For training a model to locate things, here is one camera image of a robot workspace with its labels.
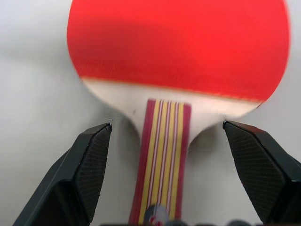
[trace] paddle handle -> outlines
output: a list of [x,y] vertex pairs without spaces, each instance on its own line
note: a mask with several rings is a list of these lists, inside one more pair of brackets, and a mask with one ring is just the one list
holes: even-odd
[[185,103],[148,100],[130,224],[181,218],[190,113]]

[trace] textured gripper pad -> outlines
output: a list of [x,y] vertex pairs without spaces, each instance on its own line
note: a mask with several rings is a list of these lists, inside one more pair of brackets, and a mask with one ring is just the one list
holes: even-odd
[[75,177],[78,194],[89,222],[92,222],[103,185],[110,134],[106,127],[92,138]]
[[238,176],[263,223],[267,222],[285,178],[258,140],[230,123],[224,125]]

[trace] ping pong paddle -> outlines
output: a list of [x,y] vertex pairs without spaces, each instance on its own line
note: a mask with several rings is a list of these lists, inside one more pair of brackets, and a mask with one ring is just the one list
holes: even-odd
[[136,126],[129,223],[181,218],[189,143],[275,91],[289,27],[282,0],[73,0],[67,30],[83,83]]

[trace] red and yellow striped handle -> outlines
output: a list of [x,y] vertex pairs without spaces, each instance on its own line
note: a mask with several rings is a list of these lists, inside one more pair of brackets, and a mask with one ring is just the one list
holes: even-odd
[[190,113],[188,104],[148,101],[130,224],[143,223],[152,204],[165,207],[169,219],[181,218]]

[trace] white background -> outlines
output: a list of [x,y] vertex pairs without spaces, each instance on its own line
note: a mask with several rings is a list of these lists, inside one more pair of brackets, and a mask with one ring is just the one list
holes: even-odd
[[[69,60],[70,0],[0,0],[0,225],[11,225],[51,165],[85,129],[114,118],[103,189],[91,225],[126,223],[138,168],[133,126],[81,84]],[[288,1],[291,49],[274,95],[239,121],[268,131],[301,161],[301,1]],[[222,125],[190,145],[182,205],[187,223],[260,222]]]

